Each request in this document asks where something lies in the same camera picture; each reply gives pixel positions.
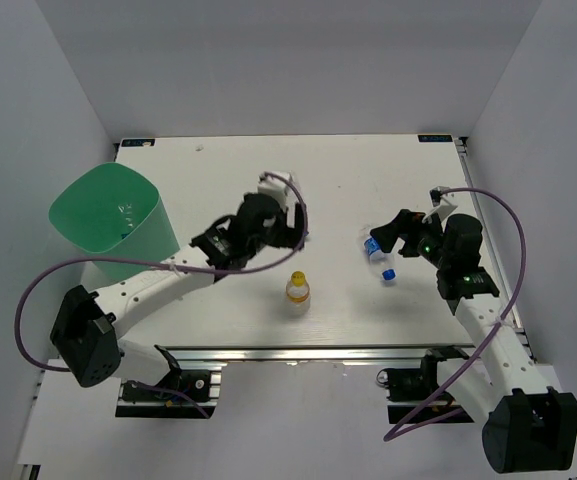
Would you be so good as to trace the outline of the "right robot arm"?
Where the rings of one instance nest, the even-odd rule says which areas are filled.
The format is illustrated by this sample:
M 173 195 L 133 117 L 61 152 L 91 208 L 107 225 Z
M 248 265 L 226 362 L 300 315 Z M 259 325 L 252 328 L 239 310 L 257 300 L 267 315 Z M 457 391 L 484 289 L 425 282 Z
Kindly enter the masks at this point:
M 439 419 L 465 413 L 480 425 L 484 454 L 495 472 L 569 469 L 577 440 L 577 399 L 541 375 L 513 326 L 501 319 L 499 290 L 480 264 L 480 221 L 466 214 L 441 218 L 403 209 L 391 222 L 371 229 L 365 248 L 388 255 L 398 241 L 402 257 L 421 257 L 436 268 L 439 295 L 475 350 L 432 348 L 415 377 L 388 372 L 392 400 L 409 393 L 421 400 L 390 436 L 403 434 L 404 424 L 427 404 L 455 400 L 456 407 L 444 407 Z

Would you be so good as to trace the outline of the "yellow cap small bottle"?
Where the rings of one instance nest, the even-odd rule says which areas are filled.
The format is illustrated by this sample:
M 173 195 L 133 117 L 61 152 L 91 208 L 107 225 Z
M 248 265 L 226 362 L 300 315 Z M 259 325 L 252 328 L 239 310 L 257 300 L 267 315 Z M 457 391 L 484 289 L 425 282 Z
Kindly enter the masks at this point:
M 310 307 L 311 288 L 302 271 L 294 271 L 285 287 L 287 309 L 293 316 L 304 315 Z

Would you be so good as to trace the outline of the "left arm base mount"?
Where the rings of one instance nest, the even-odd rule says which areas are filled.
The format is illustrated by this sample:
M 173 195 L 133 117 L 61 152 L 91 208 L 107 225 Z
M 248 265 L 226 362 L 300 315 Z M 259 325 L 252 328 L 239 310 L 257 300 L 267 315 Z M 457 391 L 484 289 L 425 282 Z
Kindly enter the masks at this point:
M 209 419 L 217 406 L 223 366 L 184 360 L 155 346 L 127 350 L 112 377 L 119 381 L 115 416 L 142 419 Z

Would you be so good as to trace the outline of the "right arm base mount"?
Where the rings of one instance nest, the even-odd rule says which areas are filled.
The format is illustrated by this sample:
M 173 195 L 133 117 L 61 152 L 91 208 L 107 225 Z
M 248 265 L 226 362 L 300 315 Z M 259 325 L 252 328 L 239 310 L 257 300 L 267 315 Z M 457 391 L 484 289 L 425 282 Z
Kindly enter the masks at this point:
M 437 365 L 447 360 L 467 360 L 469 356 L 457 347 L 438 347 L 426 351 L 416 367 L 384 368 L 376 375 L 377 385 L 387 391 L 388 421 L 395 425 L 415 406 L 428 397 L 438 386 Z M 473 420 L 447 392 L 442 393 L 430 406 L 425 407 L 410 424 L 418 424 L 434 417 L 451 413 L 441 423 L 466 424 Z

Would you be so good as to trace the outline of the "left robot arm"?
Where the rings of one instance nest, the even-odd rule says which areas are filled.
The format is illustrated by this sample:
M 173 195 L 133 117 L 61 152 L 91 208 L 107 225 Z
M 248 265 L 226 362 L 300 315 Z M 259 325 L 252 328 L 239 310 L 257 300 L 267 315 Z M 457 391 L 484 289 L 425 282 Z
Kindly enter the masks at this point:
M 181 368 L 161 344 L 146 346 L 127 333 L 183 296 L 241 272 L 263 248 L 299 249 L 305 226 L 301 203 L 286 207 L 262 193 L 248 193 L 234 215 L 215 221 L 174 253 L 160 269 L 148 269 L 89 292 L 69 290 L 50 334 L 80 386 L 110 377 L 144 383 L 156 398 L 179 387 Z

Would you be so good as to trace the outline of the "blue label bottle white cap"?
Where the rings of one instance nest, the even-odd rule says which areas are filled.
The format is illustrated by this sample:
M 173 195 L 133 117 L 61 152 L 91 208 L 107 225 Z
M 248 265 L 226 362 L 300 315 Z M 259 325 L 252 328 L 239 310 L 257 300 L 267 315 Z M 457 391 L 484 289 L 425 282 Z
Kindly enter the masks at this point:
M 121 219 L 120 237 L 125 239 L 135 229 L 134 208 L 131 203 L 124 203 L 117 206 Z

